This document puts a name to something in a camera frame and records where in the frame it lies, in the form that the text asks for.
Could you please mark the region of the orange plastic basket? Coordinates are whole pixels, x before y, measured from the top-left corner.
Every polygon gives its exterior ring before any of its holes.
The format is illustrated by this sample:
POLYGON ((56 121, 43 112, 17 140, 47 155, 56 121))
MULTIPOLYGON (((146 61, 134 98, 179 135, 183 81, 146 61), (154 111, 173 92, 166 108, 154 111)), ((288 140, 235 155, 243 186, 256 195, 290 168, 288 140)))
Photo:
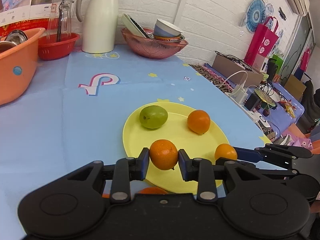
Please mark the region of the orange plastic basket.
POLYGON ((26 30, 25 42, 1 53, 1 105, 16 100, 30 85, 37 68, 39 38, 44 31, 26 30))

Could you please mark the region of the red plastic basket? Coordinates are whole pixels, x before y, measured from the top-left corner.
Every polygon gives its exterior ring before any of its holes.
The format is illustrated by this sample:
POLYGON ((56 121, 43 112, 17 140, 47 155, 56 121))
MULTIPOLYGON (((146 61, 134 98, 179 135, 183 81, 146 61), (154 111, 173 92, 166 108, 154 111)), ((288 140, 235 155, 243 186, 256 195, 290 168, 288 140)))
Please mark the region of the red plastic basket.
POLYGON ((39 38, 38 56, 44 61, 57 60, 69 55, 76 41, 80 38, 77 33, 71 33, 70 37, 56 42, 56 35, 49 40, 44 36, 39 38))

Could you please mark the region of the bedding poster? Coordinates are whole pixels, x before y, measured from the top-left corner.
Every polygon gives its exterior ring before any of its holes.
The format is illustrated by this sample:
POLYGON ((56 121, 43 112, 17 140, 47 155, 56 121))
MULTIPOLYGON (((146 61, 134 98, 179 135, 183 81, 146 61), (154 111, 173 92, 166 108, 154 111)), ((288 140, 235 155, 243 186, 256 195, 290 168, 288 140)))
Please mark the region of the bedding poster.
POLYGON ((1 0, 1 37, 14 29, 47 28, 50 17, 57 17, 59 5, 66 3, 71 13, 76 0, 1 0))

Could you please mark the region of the glass pitcher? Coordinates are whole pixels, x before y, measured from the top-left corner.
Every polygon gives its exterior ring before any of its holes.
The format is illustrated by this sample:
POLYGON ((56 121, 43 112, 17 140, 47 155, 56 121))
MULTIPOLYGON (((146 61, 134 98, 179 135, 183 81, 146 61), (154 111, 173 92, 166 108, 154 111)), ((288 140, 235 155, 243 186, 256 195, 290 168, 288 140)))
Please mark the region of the glass pitcher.
POLYGON ((72 32, 73 0, 53 0, 47 28, 47 42, 68 40, 72 32))

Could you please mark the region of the small orange tangerine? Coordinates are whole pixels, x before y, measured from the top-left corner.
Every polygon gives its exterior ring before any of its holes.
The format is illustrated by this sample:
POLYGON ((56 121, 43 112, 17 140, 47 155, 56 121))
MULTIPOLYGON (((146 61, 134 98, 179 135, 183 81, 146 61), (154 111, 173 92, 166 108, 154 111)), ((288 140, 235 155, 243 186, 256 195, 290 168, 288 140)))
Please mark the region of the small orange tangerine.
POLYGON ((150 159, 158 169, 171 170, 178 162, 178 150, 169 140, 154 141, 149 149, 150 159))

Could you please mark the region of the orange on plate right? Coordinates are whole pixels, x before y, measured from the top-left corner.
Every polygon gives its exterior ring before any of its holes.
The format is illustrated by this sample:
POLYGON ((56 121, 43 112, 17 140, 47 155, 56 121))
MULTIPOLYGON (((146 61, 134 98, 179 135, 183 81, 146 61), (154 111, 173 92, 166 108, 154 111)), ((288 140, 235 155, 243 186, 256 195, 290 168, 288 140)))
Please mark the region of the orange on plate right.
POLYGON ((197 134, 206 133, 210 128, 210 124, 210 116, 203 110, 195 110, 188 115, 188 128, 197 134))

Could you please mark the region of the cardboard box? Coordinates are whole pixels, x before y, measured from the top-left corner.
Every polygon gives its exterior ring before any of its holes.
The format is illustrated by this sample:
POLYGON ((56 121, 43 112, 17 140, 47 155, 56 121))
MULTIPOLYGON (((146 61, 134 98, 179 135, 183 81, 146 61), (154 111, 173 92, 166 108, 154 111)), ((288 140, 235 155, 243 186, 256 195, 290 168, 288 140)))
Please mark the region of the cardboard box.
POLYGON ((246 81, 244 87, 249 87, 251 85, 258 86, 263 80, 263 74, 256 72, 255 70, 245 70, 245 68, 239 64, 221 55, 216 55, 212 68, 224 77, 229 77, 232 74, 243 70, 244 72, 240 72, 230 77, 229 81, 238 84, 242 84, 244 81, 246 81))

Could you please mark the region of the yellow-orange small orange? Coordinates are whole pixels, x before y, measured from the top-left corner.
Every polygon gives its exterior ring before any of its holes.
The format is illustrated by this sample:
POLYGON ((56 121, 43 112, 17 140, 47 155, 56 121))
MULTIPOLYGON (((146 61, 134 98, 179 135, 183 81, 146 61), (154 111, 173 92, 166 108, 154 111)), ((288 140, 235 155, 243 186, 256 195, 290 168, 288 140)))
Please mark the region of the yellow-orange small orange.
POLYGON ((220 144, 215 150, 214 158, 215 160, 220 158, 237 160, 238 154, 233 146, 229 144, 220 144))

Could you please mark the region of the back right tangerine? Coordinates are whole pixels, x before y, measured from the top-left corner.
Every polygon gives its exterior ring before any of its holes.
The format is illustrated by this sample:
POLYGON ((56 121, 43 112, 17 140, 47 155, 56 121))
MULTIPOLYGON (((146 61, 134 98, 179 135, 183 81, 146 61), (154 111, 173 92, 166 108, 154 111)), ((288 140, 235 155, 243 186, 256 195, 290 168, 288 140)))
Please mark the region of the back right tangerine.
POLYGON ((167 191, 165 191, 164 189, 160 188, 160 187, 156 187, 156 186, 153 186, 153 187, 146 187, 142 190, 140 190, 138 192, 139 194, 168 194, 167 191))

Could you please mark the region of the metal bowl in basket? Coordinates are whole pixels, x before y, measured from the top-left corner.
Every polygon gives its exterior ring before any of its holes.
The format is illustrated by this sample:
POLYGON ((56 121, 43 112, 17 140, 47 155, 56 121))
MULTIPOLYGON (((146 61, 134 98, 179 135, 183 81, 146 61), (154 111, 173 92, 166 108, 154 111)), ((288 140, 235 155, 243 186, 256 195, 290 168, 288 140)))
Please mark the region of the metal bowl in basket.
POLYGON ((26 33, 22 30, 13 30, 3 41, 0 42, 0 53, 5 52, 28 40, 26 33))

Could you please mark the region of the white power strip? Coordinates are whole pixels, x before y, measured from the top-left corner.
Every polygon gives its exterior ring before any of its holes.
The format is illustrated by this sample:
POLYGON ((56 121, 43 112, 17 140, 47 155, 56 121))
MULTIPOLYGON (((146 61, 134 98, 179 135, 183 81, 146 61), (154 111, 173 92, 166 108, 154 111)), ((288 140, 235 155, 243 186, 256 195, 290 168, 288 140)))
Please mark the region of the white power strip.
POLYGON ((259 112, 246 111, 246 114, 261 129, 271 129, 270 124, 267 122, 267 120, 264 118, 264 116, 261 115, 259 112))

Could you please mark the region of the pink glass bowl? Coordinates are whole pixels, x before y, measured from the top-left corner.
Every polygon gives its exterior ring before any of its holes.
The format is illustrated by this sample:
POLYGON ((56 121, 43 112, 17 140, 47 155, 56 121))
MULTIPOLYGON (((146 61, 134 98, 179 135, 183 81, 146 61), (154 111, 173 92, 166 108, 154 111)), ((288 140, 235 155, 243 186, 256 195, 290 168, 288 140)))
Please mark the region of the pink glass bowl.
POLYGON ((169 58, 188 45, 184 37, 182 37, 180 42, 169 42, 139 37, 133 35, 127 28, 121 29, 121 33, 125 42, 134 53, 150 59, 169 58))

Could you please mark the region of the blue star tablecloth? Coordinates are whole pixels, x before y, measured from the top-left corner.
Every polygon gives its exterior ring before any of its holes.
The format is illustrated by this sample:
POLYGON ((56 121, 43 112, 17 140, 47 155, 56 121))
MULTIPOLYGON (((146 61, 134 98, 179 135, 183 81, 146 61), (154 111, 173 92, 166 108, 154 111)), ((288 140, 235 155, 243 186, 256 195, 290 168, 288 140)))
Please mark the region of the blue star tablecloth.
POLYGON ((151 60, 126 46, 41 62, 26 92, 1 107, 1 239, 21 239, 20 200, 94 160, 124 157, 127 117, 151 102, 206 111, 236 147, 264 145, 262 131, 178 57, 151 60))

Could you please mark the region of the small green mango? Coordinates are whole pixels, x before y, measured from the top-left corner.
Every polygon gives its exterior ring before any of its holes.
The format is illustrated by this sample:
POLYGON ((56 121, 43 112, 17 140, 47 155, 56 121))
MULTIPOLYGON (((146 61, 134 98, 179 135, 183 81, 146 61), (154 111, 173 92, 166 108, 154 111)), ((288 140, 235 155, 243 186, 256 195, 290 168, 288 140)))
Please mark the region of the small green mango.
POLYGON ((157 105, 144 107, 139 114, 139 120, 143 127, 148 129, 158 129, 163 126, 168 119, 167 111, 157 105))

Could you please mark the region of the white tilted dish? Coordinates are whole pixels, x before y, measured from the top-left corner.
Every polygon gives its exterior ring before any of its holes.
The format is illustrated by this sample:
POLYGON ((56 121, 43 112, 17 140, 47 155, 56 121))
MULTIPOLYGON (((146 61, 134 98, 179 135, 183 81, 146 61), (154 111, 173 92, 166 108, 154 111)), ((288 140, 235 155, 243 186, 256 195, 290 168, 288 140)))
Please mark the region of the white tilted dish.
POLYGON ((128 14, 123 14, 121 20, 125 27, 135 36, 150 38, 144 29, 128 14))

